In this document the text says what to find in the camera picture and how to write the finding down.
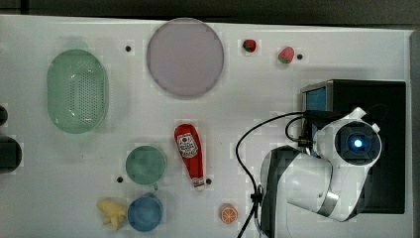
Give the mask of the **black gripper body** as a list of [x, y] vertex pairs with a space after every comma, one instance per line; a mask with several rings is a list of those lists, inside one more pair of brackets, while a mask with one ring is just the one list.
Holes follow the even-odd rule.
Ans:
[[315, 133], [329, 123], [340, 118], [341, 114], [339, 112], [306, 110], [303, 113], [302, 132], [298, 137], [298, 146], [301, 147], [306, 154], [316, 156], [313, 149]]

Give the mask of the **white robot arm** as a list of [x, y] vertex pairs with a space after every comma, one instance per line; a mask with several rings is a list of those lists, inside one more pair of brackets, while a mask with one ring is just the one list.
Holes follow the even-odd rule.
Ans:
[[291, 146], [271, 150], [261, 167], [261, 238], [289, 237], [289, 204], [335, 221], [361, 211], [368, 174], [379, 160], [379, 127], [364, 120], [360, 107], [318, 130], [311, 154]]

